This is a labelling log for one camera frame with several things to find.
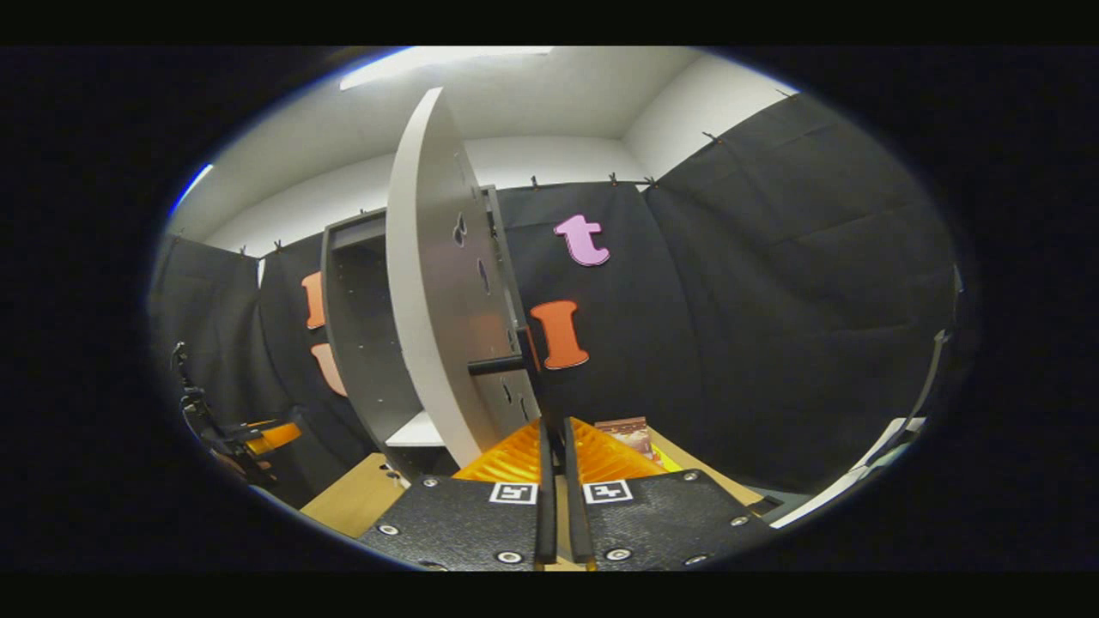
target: orange object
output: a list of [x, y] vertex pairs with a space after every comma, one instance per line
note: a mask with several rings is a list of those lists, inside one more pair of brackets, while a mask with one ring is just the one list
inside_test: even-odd
[[642, 478], [668, 472], [595, 427], [575, 418], [569, 420], [576, 440], [576, 462], [580, 472], [580, 483]]
[[576, 304], [571, 300], [554, 300], [531, 309], [531, 316], [542, 322], [542, 330], [545, 331], [546, 346], [550, 349], [550, 355], [545, 360], [547, 369], [575, 367], [590, 358], [576, 341], [576, 329], [573, 327], [573, 313], [576, 309]]
[[309, 318], [306, 325], [310, 330], [324, 325], [324, 298], [321, 296], [321, 273], [317, 272], [301, 279], [301, 287], [306, 288], [306, 302], [309, 305]]
[[486, 483], [537, 483], [542, 484], [541, 442], [539, 422], [530, 424], [507, 437], [496, 446], [459, 470], [454, 478], [482, 481]]
[[340, 372], [336, 369], [336, 360], [332, 357], [332, 346], [328, 343], [318, 343], [309, 351], [313, 353], [317, 364], [321, 366], [321, 374], [324, 375], [324, 382], [329, 383], [329, 388], [346, 397], [347, 389], [344, 388], [343, 379], [340, 378]]
[[245, 444], [256, 455], [269, 453], [279, 446], [284, 446], [301, 437], [301, 429], [292, 422], [259, 432], [260, 438], [248, 440]]
[[[542, 483], [539, 422], [506, 438], [502, 442], [459, 470], [454, 478], [485, 483]], [[571, 419], [576, 439], [576, 457], [580, 483], [604, 483], [623, 478], [641, 478], [667, 471], [645, 455], [599, 431], [590, 424]]]

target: gray shelving unit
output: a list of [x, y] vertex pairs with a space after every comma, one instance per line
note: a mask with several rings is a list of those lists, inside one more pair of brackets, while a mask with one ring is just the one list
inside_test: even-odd
[[325, 328], [347, 398], [389, 465], [414, 482], [455, 472], [445, 446], [386, 442], [423, 410], [401, 356], [386, 272], [386, 213], [369, 212], [324, 230], [321, 279]]

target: black backdrop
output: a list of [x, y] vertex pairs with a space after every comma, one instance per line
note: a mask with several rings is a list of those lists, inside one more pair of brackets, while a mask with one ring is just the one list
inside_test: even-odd
[[796, 95], [645, 190], [700, 345], [711, 439], [744, 483], [815, 493], [912, 409], [954, 306], [951, 234], [918, 180]]

